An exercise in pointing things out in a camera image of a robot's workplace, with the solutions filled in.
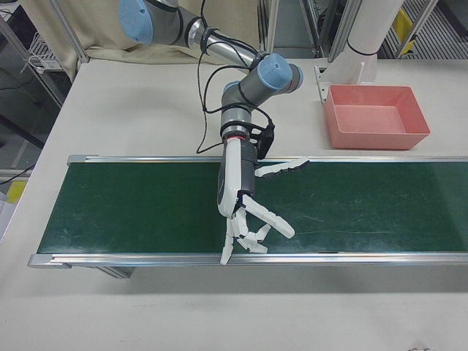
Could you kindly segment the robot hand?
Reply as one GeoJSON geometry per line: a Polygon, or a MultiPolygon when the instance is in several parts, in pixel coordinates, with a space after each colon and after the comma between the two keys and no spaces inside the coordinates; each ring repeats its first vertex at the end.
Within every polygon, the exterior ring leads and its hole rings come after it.
{"type": "Polygon", "coordinates": [[[221,264],[228,263],[236,241],[249,252],[266,253],[268,248],[261,243],[272,227],[286,238],[295,235],[287,221],[252,199],[254,180],[298,169],[308,161],[308,158],[301,157],[258,167],[253,143],[242,137],[229,137],[224,141],[217,192],[218,210],[226,218],[227,225],[221,264]]]}

